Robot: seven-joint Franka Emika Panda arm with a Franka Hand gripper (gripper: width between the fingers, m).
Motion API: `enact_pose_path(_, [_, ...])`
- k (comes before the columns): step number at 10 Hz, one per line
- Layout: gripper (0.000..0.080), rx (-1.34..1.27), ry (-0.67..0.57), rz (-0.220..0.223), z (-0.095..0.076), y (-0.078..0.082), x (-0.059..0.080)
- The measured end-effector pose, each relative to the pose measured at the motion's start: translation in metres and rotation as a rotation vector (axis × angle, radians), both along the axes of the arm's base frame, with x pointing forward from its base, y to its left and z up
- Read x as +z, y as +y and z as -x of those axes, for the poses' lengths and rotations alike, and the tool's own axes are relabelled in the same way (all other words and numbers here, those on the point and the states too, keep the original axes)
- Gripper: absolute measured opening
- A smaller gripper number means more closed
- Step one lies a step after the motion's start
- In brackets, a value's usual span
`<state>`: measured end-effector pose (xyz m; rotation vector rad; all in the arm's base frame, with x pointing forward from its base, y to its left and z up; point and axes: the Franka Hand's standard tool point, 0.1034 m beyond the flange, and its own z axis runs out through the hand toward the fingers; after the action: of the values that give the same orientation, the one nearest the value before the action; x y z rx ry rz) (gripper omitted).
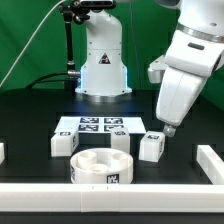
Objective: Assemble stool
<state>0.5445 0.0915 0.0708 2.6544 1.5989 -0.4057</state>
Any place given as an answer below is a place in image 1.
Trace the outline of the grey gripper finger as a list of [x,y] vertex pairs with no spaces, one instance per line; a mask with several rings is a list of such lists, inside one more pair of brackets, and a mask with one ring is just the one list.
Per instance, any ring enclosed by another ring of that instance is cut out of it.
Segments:
[[165,136],[167,137],[173,137],[175,135],[176,132],[176,127],[169,125],[169,124],[165,124],[164,128],[163,128],[163,133]]

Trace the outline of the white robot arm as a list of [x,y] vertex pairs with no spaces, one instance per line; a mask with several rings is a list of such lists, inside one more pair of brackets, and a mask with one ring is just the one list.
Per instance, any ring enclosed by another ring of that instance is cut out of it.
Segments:
[[[127,0],[78,0],[87,16],[87,59],[81,67],[78,92],[93,98],[129,93],[127,71],[121,59],[122,26],[108,14]],[[154,0],[178,9],[176,30],[161,70],[149,78],[161,83],[156,117],[169,137],[192,107],[207,79],[224,66],[224,0]]]

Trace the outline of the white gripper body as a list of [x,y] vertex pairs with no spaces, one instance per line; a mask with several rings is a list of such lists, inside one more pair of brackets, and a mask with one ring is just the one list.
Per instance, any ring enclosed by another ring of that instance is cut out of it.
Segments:
[[156,116],[179,126],[207,79],[223,64],[224,44],[201,40],[176,30],[165,55]]

